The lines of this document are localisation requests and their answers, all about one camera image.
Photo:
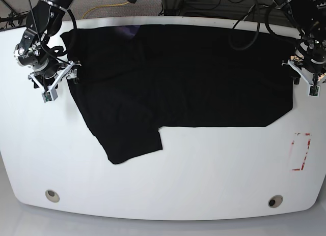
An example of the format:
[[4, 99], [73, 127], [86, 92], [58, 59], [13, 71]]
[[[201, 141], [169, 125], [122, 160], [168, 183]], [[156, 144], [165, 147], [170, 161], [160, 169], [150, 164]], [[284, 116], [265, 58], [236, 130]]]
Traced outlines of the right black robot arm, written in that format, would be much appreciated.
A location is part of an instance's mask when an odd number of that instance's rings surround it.
[[[74, 0], [39, 0], [31, 7], [26, 18], [26, 29], [15, 47], [14, 56], [18, 64], [31, 67], [45, 89], [53, 83], [57, 70], [69, 65], [59, 58], [68, 54], [76, 40], [77, 25], [70, 9], [73, 2]], [[50, 48], [47, 46], [49, 39], [60, 30], [66, 13], [73, 23], [72, 38], [65, 47]]]

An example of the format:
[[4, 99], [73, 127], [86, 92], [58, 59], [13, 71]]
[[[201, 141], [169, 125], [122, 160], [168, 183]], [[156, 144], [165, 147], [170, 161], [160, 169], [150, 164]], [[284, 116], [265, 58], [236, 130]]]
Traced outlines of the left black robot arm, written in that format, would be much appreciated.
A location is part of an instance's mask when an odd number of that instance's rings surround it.
[[273, 5], [265, 13], [265, 25], [269, 28], [268, 17], [272, 9], [283, 12], [288, 21], [300, 34], [300, 43], [295, 43], [296, 51], [303, 56], [303, 65], [312, 77], [312, 85], [317, 86], [318, 78], [325, 72], [325, 0], [272, 0]]

